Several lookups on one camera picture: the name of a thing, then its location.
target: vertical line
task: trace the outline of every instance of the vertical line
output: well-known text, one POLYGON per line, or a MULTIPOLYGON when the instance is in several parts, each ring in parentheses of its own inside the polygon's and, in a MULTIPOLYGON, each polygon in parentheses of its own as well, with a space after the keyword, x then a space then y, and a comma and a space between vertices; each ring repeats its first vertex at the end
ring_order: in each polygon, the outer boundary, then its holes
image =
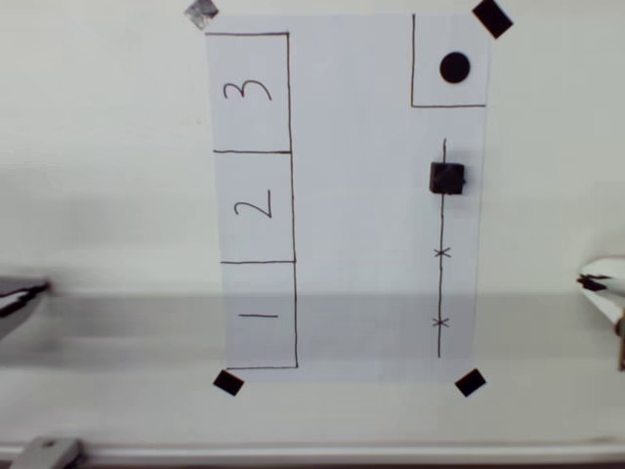
MULTIPOLYGON (((447 162, 447 139, 442 140, 442 162, 447 162)), ((440 195, 440 236, 438 238, 438 357, 440 358, 440 342, 442 336, 442 242, 445 230, 445 194, 440 195)))
POLYGON ((291 34, 286 33, 286 88, 288 95, 289 161, 291 164, 291 239, 293 245, 293 329, 295 334, 295 367, 300 366, 297 331, 297 254, 295 250, 295 185, 293 178, 293 128, 291 124, 291 34))
POLYGON ((438 357, 440 358, 440 336, 442 335, 442 238, 445 226, 445 194, 440 195, 440 238, 438 242, 438 357))
POLYGON ((410 105, 414 106, 414 60, 415 60, 415 51, 414 51, 414 29, 415 29, 415 15, 412 14, 412 38, 410 40, 412 44, 412 71, 410 75, 410 105))

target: black tape square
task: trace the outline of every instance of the black tape square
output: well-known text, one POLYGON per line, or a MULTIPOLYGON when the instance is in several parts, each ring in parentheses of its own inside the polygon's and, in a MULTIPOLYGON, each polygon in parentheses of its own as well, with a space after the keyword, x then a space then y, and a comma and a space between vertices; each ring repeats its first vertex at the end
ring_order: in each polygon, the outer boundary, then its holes
POLYGON ((474 9, 473 13, 481 23, 497 39, 513 25, 495 0, 483 0, 474 9))
POLYGON ((465 167, 458 163, 432 163, 430 166, 430 191, 450 195, 462 193, 465 184, 465 167))
POLYGON ((236 396, 236 394, 241 390, 245 384, 241 378, 237 378, 231 373, 228 373, 224 369, 217 375, 215 381, 213 381, 213 385, 217 386, 220 389, 223 389, 228 394, 232 394, 236 396))
POLYGON ((477 368, 456 381, 456 387, 460 390, 465 398, 471 396, 477 389, 481 388, 484 384, 486 384, 486 380, 477 368))

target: metal bracket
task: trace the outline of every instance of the metal bracket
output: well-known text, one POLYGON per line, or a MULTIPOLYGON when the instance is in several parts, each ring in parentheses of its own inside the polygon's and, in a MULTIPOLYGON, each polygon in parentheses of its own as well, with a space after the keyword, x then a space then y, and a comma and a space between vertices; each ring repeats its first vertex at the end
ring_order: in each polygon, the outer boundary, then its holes
POLYGON ((75 438, 35 438, 10 469, 65 469, 81 455, 82 445, 75 438))

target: drawn rectangle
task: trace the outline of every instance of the drawn rectangle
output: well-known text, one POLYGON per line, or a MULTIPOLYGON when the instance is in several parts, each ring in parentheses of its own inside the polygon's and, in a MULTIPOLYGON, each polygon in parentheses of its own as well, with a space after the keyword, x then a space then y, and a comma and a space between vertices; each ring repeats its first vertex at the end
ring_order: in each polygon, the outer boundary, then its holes
POLYGON ((216 150, 290 150, 286 34, 208 35, 216 150))
POLYGON ((484 107, 488 82, 489 37, 475 18, 412 16, 413 107, 484 107), (445 81, 440 63, 460 52, 470 63, 468 76, 459 83, 445 81))
POLYGON ((293 264, 224 265, 228 366, 294 367, 293 264))
POLYGON ((289 154, 216 154, 221 259, 293 260, 289 154))

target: black circle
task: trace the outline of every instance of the black circle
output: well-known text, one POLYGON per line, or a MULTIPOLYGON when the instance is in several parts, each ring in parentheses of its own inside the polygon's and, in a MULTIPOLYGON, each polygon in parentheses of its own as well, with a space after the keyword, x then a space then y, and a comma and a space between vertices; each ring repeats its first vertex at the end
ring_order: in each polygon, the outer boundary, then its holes
POLYGON ((449 83, 460 83, 469 71, 471 64, 462 52, 450 52, 440 61, 440 76, 449 83))

